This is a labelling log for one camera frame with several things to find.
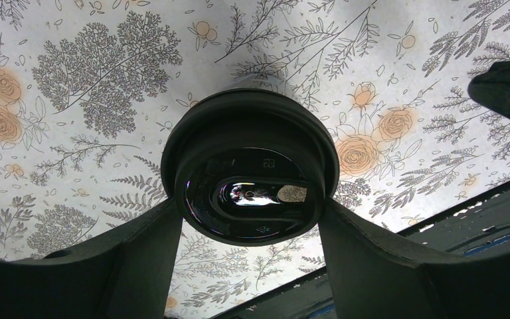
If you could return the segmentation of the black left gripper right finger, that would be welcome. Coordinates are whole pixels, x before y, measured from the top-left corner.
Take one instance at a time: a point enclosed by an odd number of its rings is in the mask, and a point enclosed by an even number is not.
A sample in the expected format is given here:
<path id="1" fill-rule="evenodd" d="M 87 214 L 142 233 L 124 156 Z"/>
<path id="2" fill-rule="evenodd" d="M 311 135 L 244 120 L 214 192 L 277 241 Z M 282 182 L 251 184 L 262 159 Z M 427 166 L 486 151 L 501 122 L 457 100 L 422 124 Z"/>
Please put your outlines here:
<path id="1" fill-rule="evenodd" d="M 339 318 L 510 318 L 510 247 L 446 253 L 325 201 L 319 220 Z"/>

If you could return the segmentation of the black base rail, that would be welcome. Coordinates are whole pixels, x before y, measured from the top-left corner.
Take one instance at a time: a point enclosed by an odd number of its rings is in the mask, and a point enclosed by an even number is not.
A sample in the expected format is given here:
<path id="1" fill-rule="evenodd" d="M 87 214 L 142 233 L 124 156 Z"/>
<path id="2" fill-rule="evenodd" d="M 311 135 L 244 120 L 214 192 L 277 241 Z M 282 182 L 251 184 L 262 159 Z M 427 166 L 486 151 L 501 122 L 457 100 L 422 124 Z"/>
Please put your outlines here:
<path id="1" fill-rule="evenodd" d="M 510 181 L 399 233 L 438 251 L 472 256 L 510 247 Z M 222 313 L 223 318 L 339 318 L 326 265 Z"/>

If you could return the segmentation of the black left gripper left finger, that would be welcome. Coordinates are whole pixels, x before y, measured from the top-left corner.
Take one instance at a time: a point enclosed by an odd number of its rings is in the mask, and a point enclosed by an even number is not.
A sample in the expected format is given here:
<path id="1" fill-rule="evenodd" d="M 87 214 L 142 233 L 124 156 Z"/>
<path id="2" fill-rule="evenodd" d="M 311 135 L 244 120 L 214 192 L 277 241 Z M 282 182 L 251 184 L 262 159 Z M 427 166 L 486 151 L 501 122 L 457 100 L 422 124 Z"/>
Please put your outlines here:
<path id="1" fill-rule="evenodd" d="M 182 222 L 168 199 L 43 259 L 0 259 L 0 318 L 162 318 Z"/>

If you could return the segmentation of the single black lid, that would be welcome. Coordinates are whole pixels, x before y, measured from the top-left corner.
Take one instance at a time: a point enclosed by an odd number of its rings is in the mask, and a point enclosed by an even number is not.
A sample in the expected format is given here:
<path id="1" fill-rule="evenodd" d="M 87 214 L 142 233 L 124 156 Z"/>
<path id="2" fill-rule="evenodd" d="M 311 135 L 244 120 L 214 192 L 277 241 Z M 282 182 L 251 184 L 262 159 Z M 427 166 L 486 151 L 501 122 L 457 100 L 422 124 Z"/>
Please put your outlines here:
<path id="1" fill-rule="evenodd" d="M 161 176 L 195 230 L 260 247 L 309 231 L 340 169 L 329 132 L 310 111 L 275 92 L 237 88 L 185 113 L 163 150 Z"/>

